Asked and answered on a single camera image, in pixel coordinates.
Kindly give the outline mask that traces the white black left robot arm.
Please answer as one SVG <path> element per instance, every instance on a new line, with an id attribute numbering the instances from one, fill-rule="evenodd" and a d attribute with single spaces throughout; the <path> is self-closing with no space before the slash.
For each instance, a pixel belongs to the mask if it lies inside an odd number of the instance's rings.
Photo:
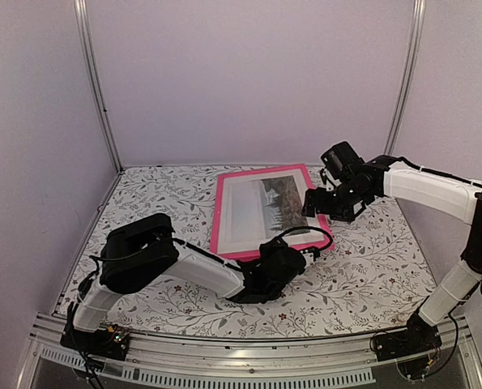
<path id="1" fill-rule="evenodd" d="M 114 229 L 102 251 L 91 257 L 96 270 L 82 281 L 70 305 L 70 337 L 83 351 L 96 351 L 104 316 L 123 296 L 141 291 L 159 276 L 190 281 L 234 303 L 258 304 L 280 297 L 309 265 L 282 234 L 261 244 L 258 252 L 248 262 L 220 257 L 175 237 L 172 221 L 163 213 Z"/>

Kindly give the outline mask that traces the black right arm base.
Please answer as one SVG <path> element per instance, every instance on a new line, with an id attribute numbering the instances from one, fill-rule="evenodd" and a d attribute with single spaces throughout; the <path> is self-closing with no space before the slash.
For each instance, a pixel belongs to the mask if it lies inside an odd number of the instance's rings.
<path id="1" fill-rule="evenodd" d="M 376 354 L 378 361 L 424 353 L 423 357 L 402 361 L 397 365 L 399 373 L 412 381 L 426 377 L 441 346 L 442 341 L 437 326 L 428 325 L 419 316 L 418 311 L 410 316 L 403 330 L 380 331 L 369 341 L 369 347 Z"/>

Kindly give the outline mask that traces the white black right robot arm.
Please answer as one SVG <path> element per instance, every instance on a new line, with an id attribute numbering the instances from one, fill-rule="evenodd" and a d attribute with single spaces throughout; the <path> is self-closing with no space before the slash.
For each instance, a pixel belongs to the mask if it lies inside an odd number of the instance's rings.
<path id="1" fill-rule="evenodd" d="M 435 326 L 463 304 L 482 281 L 482 181 L 417 165 L 404 156 L 364 160 L 347 142 L 321 156 L 324 185 L 305 192 L 302 213 L 353 222 L 372 202 L 396 200 L 426 254 L 442 256 L 437 287 L 400 336 L 406 353 L 418 353 Z"/>

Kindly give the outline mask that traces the pink picture frame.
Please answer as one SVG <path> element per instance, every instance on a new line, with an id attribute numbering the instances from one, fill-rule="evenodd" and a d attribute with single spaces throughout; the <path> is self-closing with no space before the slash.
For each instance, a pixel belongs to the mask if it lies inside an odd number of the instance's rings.
<path id="1" fill-rule="evenodd" d="M 314 188 L 305 165 L 223 173 L 217 180 L 210 251 L 226 259 L 257 258 L 261 244 L 284 231 L 293 248 L 330 250 L 325 216 L 301 214 L 305 192 Z"/>

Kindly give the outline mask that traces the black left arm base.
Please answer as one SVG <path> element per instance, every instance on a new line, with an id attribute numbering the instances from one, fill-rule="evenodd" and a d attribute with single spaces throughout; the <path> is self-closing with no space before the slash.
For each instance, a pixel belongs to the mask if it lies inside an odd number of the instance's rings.
<path id="1" fill-rule="evenodd" d="M 112 325 L 95 332 L 76 330 L 66 325 L 60 345 L 86 356 L 97 356 L 124 361 L 130 346 L 130 332 L 124 327 Z"/>

